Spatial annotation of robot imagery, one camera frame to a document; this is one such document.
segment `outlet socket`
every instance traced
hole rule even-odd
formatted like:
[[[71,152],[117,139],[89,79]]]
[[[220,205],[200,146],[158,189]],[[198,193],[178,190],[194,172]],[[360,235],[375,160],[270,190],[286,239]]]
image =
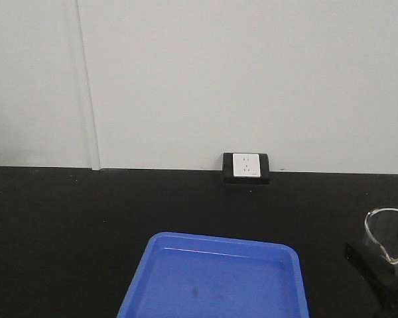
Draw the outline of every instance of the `outlet socket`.
[[[233,154],[233,176],[259,178],[261,168],[258,154]]]
[[[225,152],[222,176],[225,184],[269,184],[268,155]]]

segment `blue plastic tray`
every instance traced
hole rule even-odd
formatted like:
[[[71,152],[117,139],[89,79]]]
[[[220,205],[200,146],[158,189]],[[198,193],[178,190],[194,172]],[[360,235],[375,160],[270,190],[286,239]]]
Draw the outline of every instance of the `blue plastic tray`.
[[[298,256],[281,244],[159,233],[117,318],[308,318]]]

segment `black table surface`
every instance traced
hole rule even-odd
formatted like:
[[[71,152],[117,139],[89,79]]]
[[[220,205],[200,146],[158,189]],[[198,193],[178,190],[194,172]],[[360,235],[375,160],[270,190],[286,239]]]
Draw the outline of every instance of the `black table surface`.
[[[0,167],[0,191],[0,318],[115,317],[163,231],[289,245],[312,318],[370,318],[378,302],[344,244],[368,211],[398,206],[398,176],[363,174],[243,187],[216,171]]]

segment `black stand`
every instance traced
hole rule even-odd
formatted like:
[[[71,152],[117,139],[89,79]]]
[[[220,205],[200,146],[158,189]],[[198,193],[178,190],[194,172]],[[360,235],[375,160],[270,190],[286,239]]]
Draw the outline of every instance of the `black stand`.
[[[382,310],[375,318],[398,318],[398,277],[392,264],[358,242],[346,243],[345,258],[375,292]]]

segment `glass beaker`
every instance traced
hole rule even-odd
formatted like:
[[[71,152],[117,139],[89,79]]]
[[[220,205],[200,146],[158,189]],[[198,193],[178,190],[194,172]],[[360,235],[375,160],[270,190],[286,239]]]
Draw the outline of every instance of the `glass beaker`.
[[[395,268],[398,277],[398,208],[382,207],[370,211],[364,221],[364,245]]]

